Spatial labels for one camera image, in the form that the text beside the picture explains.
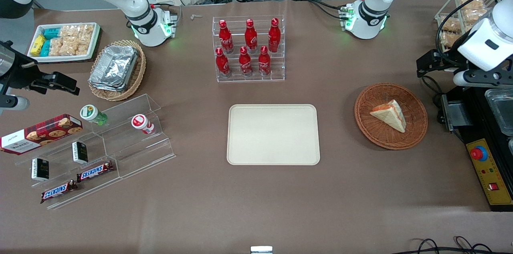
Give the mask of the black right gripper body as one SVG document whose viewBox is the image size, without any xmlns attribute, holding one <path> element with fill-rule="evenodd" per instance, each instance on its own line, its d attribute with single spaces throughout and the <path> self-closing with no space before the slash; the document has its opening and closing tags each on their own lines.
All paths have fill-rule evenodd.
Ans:
<svg viewBox="0 0 513 254">
<path fill-rule="evenodd" d="M 45 73 L 36 65 L 36 60 L 27 56 L 6 56 L 6 88 L 46 91 Z"/>
</svg>

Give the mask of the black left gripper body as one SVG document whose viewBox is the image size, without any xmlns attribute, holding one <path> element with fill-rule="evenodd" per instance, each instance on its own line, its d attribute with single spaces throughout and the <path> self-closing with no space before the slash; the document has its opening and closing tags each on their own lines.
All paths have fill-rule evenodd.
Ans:
<svg viewBox="0 0 513 254">
<path fill-rule="evenodd" d="M 456 66 L 453 63 L 450 63 L 447 59 L 443 58 L 435 49 L 428 51 L 426 53 L 426 57 L 426 72 L 456 69 Z"/>
</svg>

